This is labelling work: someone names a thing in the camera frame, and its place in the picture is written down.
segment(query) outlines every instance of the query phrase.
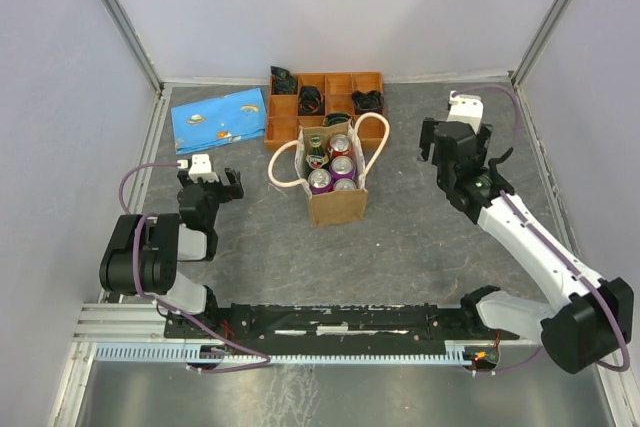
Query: glass bottle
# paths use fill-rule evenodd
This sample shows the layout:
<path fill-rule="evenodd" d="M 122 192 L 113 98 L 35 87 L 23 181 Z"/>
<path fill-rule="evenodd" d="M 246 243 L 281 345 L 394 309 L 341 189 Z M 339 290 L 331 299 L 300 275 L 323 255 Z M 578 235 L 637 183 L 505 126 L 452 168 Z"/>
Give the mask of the glass bottle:
<path fill-rule="evenodd" d="M 307 152 L 307 173 L 316 169 L 326 169 L 329 165 L 329 155 L 322 148 L 322 140 L 319 135 L 312 135 L 309 139 L 309 152 Z"/>

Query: brown paper bag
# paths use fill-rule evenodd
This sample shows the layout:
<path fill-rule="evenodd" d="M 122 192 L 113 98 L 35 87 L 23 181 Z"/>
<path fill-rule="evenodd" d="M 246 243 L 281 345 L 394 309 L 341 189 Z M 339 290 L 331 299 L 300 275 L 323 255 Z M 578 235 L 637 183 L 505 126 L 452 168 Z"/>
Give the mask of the brown paper bag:
<path fill-rule="evenodd" d="M 369 164 L 365 166 L 364 155 L 362 153 L 362 146 L 360 145 L 360 139 L 357 132 L 362 120 L 367 117 L 375 117 L 385 125 L 385 134 L 383 136 L 380 146 L 371 157 Z M 305 152 L 309 149 L 309 138 L 312 135 L 320 136 L 322 140 L 322 146 L 325 150 L 329 139 L 335 134 L 345 134 L 351 140 L 352 158 L 356 164 L 356 190 L 342 190 L 338 192 L 329 192 L 325 194 L 313 195 L 309 189 L 309 183 L 304 177 L 305 172 Z M 309 207 L 309 217 L 311 218 L 311 225 L 334 225 L 344 224 L 352 222 L 354 220 L 360 220 L 364 217 L 364 211 L 367 206 L 367 189 L 365 188 L 365 180 L 367 173 L 375 163 L 378 155 L 384 148 L 384 145 L 389 138 L 389 123 L 381 115 L 369 113 L 362 115 L 355 127 L 351 127 L 350 123 L 342 123 L 333 125 L 331 127 L 309 127 L 301 128 L 298 140 L 293 140 L 280 147 L 271 158 L 269 162 L 269 179 L 278 187 L 293 187 L 301 185 L 307 194 L 307 203 Z M 298 176 L 298 180 L 292 182 L 280 182 L 273 177 L 273 165 L 275 164 L 278 156 L 286 149 L 296 147 L 295 157 L 295 171 Z"/>

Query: blue towel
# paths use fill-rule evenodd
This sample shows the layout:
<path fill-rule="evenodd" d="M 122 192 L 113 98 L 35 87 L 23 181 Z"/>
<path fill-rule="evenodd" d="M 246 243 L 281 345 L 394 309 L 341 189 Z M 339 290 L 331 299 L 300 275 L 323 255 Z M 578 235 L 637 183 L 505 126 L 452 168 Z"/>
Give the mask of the blue towel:
<path fill-rule="evenodd" d="M 264 135 L 266 109 L 260 89 L 171 109 L 177 154 L 207 150 Z"/>

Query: soda can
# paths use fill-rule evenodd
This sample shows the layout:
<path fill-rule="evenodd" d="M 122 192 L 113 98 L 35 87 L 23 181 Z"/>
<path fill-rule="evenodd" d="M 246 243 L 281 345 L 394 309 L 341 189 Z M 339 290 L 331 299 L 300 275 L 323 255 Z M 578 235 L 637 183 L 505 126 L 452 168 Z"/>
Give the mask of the soda can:
<path fill-rule="evenodd" d="M 349 137 L 344 134 L 336 134 L 331 137 L 331 139 L 329 139 L 329 153 L 332 159 L 342 155 L 349 155 L 351 153 L 351 141 Z"/>
<path fill-rule="evenodd" d="M 311 189 L 311 193 L 314 195 L 331 192 L 331 188 L 333 187 L 331 174 L 324 169 L 316 169 L 312 171 L 309 174 L 307 182 L 309 182 L 309 189 Z"/>
<path fill-rule="evenodd" d="M 351 179 L 340 179 L 333 184 L 333 191 L 337 192 L 338 190 L 356 190 L 356 184 Z"/>
<path fill-rule="evenodd" d="M 351 179 L 353 180 L 356 176 L 356 169 L 353 164 L 353 160 L 349 157 L 336 157 L 331 162 L 329 166 L 329 171 L 331 172 L 331 177 L 333 180 L 338 179 Z"/>

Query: gray floor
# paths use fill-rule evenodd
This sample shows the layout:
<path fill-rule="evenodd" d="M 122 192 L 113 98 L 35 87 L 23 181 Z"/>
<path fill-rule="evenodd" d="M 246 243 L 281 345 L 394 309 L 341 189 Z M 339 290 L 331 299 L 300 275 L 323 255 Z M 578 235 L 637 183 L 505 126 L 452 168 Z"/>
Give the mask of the gray floor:
<path fill-rule="evenodd" d="M 451 304 L 487 284 L 541 299 L 507 251 L 448 204 L 436 187 L 434 167 L 417 160 L 422 119 L 445 118 L 449 91 L 464 85 L 385 85 L 391 138 L 367 177 L 369 202 L 360 222 L 312 228 L 302 189 L 280 192 L 269 185 L 271 155 L 261 139 L 210 150 L 219 173 L 224 167 L 242 172 L 246 197 L 223 205 L 218 213 L 216 258 L 208 264 L 184 264 L 182 272 L 210 285 L 223 305 Z M 246 88 L 174 88 L 170 106 Z M 513 110 L 502 93 L 487 91 L 482 97 L 484 120 L 494 125 L 490 154 L 498 155 L 508 147 Z M 170 117 L 157 161 L 177 159 Z M 503 174 L 530 211 L 555 232 L 530 141 L 521 132 Z M 293 175 L 293 154 L 285 154 L 276 177 Z M 176 212 L 178 190 L 174 169 L 155 168 L 145 211 Z"/>
<path fill-rule="evenodd" d="M 503 347 L 507 361 L 531 349 Z M 197 375 L 181 365 L 97 362 L 84 427 L 607 427 L 593 369 L 561 372 L 548 357 L 496 377 L 462 368 L 279 365 Z"/>

